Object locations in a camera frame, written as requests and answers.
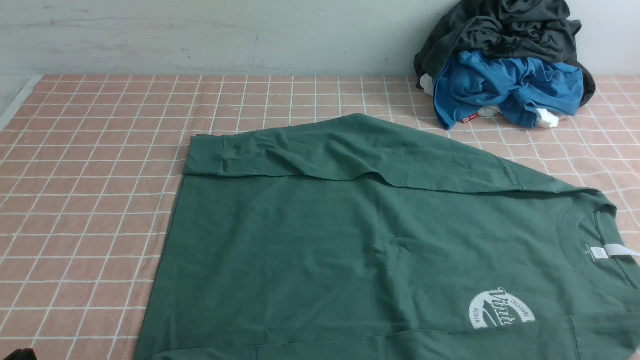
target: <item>white wall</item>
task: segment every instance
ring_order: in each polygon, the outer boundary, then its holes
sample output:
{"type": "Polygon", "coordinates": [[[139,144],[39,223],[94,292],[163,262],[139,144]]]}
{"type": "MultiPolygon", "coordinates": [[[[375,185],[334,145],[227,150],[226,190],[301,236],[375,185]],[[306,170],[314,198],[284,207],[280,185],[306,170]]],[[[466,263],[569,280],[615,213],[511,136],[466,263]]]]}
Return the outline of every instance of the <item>white wall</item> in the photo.
{"type": "MultiPolygon", "coordinates": [[[[0,94],[54,73],[404,75],[456,0],[19,0],[0,11],[0,94]]],[[[580,60],[637,74],[640,1],[571,0],[580,60]]]]}

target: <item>printed logo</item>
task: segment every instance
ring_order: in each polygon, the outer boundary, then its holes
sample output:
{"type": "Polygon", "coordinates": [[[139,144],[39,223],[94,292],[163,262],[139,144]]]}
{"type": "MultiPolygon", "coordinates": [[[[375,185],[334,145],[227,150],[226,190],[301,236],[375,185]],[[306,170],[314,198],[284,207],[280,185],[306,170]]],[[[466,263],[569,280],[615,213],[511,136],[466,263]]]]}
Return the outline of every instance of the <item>printed logo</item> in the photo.
{"type": "Polygon", "coordinates": [[[503,288],[485,291],[469,306],[469,319],[474,329],[513,325],[536,320],[529,306],[503,288]]]}

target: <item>green fabric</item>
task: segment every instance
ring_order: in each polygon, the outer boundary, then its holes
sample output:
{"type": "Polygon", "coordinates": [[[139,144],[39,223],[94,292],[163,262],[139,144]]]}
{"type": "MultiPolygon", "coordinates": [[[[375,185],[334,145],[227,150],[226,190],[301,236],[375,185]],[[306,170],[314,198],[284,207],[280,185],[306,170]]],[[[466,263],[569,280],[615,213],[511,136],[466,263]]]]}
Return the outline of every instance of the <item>green fabric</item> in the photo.
{"type": "Polygon", "coordinates": [[[364,115],[192,138],[135,359],[626,359],[598,191],[364,115]]]}

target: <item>neckline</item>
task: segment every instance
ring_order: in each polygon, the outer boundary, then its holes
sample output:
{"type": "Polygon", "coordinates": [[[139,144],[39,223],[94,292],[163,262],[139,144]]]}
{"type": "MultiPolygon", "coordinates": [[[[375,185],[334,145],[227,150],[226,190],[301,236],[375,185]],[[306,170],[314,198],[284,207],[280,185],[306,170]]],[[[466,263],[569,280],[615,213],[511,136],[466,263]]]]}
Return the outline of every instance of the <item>neckline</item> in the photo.
{"type": "Polygon", "coordinates": [[[559,242],[564,256],[567,257],[569,264],[578,270],[580,276],[585,278],[585,280],[592,283],[594,286],[606,284],[606,288],[615,289],[614,296],[619,297],[625,303],[640,305],[640,289],[638,288],[640,284],[639,265],[636,264],[636,268],[631,268],[629,264],[621,262],[616,257],[612,257],[610,259],[618,264],[620,271],[627,279],[628,284],[612,282],[609,277],[605,276],[605,274],[599,271],[595,266],[577,266],[577,264],[581,264],[584,261],[582,258],[584,249],[580,247],[581,240],[577,230],[580,223],[593,213],[596,215],[596,226],[598,233],[600,234],[600,240],[603,243],[602,245],[604,246],[606,244],[615,243],[624,246],[624,242],[620,237],[620,232],[618,231],[618,227],[615,223],[604,224],[601,221],[598,221],[598,216],[602,211],[602,208],[606,206],[613,207],[613,204],[611,204],[604,196],[580,193],[579,197],[580,199],[578,202],[572,205],[560,219],[559,242]],[[602,227],[606,227],[608,231],[603,233],[602,227]]]}

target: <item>red tag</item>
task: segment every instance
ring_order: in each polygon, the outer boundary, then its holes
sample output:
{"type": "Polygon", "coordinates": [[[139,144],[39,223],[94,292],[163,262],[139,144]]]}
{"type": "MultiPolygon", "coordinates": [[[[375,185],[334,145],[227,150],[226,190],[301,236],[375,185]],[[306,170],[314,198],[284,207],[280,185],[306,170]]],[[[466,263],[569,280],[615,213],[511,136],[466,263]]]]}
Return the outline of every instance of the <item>red tag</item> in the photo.
{"type": "Polygon", "coordinates": [[[464,119],[460,120],[459,122],[466,124],[467,122],[470,122],[471,120],[475,119],[478,117],[478,113],[475,113],[469,117],[465,117],[464,119]]]}

